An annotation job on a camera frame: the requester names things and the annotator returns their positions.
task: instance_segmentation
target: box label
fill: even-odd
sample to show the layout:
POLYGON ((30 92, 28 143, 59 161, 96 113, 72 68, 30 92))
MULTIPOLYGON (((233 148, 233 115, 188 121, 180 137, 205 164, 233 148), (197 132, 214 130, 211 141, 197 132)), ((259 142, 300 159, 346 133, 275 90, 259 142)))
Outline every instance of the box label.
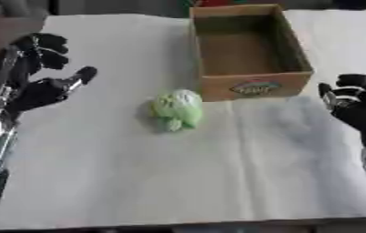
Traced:
POLYGON ((230 90, 243 96, 266 95, 280 88, 280 83, 263 79, 251 79, 233 86, 230 90))

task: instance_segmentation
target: green plush toy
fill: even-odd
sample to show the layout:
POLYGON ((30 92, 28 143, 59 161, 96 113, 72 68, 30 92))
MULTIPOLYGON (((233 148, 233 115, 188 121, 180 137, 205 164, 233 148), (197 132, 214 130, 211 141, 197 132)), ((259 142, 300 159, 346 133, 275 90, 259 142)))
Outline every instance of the green plush toy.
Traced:
POLYGON ((155 117, 165 122, 166 129, 176 132, 184 127, 195 128, 203 116, 201 97, 189 90, 177 90, 157 96, 151 103, 155 117))

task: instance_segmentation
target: open cardboard box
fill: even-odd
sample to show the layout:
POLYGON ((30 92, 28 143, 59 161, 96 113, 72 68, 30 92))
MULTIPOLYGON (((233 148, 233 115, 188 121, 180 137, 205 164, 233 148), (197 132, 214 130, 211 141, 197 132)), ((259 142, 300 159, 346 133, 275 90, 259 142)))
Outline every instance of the open cardboard box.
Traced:
POLYGON ((205 101, 296 96, 313 70, 278 5, 194 7, 205 101))

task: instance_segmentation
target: white paper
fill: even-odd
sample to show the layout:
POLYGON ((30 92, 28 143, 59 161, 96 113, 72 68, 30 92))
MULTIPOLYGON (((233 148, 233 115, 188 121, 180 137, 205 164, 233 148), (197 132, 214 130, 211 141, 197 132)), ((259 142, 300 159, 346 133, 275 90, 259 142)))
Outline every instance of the white paper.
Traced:
POLYGON ((206 103, 203 124, 176 134, 156 132, 142 105, 193 83, 188 20, 50 17, 45 32, 68 38, 72 60, 37 76, 99 75, 23 116, 0 228, 366 217, 359 135, 316 90, 366 73, 366 12, 286 16, 316 69, 302 95, 206 103))

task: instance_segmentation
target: white sheet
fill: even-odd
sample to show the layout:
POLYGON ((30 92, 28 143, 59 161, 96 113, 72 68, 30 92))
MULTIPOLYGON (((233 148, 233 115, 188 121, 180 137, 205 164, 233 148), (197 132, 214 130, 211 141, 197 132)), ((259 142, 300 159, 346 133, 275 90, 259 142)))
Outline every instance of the white sheet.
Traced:
POLYGON ((0 228, 366 217, 357 132, 330 117, 320 81, 366 73, 366 12, 286 13, 316 69, 289 99, 206 103, 197 130, 159 134, 156 94, 195 75, 188 21, 146 15, 50 17, 72 63, 100 73, 67 102, 22 119, 0 228))

